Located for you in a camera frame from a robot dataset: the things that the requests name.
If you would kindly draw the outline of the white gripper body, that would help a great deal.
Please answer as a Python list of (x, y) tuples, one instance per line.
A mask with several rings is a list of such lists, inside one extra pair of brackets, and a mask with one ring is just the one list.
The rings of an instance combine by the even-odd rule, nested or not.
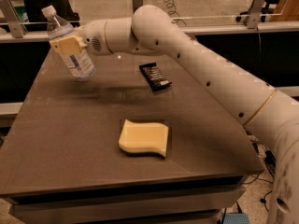
[(82, 38), (87, 44), (88, 51), (96, 56), (110, 55), (112, 51), (107, 45), (107, 20), (96, 20), (87, 23), (82, 28)]

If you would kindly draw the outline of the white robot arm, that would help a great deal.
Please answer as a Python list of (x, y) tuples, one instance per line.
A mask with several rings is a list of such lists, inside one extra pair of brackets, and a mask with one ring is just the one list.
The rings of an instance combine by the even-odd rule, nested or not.
[(43, 10), (52, 48), (67, 55), (115, 52), (161, 53), (192, 77), (276, 156), (276, 175), (267, 224), (299, 224), (299, 103), (216, 52), (188, 37), (160, 8), (145, 5), (133, 16), (97, 20), (75, 30)]

